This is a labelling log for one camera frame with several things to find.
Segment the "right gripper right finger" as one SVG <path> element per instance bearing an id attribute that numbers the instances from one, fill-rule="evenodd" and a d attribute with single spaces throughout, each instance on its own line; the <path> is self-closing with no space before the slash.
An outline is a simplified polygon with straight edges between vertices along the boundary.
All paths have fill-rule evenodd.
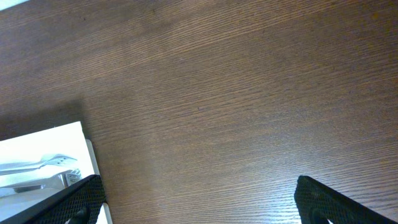
<path id="1" fill-rule="evenodd" d="M 302 224 L 397 224 L 305 175 L 298 177 L 294 199 Z"/>

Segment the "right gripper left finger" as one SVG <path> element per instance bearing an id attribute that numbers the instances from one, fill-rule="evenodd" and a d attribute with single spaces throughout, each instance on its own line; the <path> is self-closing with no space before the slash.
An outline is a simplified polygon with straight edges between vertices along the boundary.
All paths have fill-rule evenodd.
<path id="1" fill-rule="evenodd" d="M 2 222 L 95 224 L 105 202 L 101 176 L 93 174 Z"/>

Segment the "metal fork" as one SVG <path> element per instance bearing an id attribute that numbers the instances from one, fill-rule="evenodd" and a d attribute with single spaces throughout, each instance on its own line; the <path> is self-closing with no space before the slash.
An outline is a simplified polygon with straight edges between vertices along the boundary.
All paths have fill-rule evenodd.
<path id="1" fill-rule="evenodd" d="M 11 184 L 1 189 L 13 190 L 16 193 L 27 192 L 31 190 L 39 190 L 46 188 L 53 189 L 65 189 L 82 179 L 82 175 L 79 169 L 75 170 L 67 170 L 64 172 L 60 172 L 58 174 L 53 175 L 52 177 L 39 179 L 39 180 L 31 180 L 26 182 L 21 182 L 18 184 Z"/>
<path id="2" fill-rule="evenodd" d="M 38 162 L 11 162 L 1 164 L 1 175 L 11 175 L 31 172 L 45 166 L 69 166 L 78 162 L 78 159 L 64 154 L 45 154 Z"/>

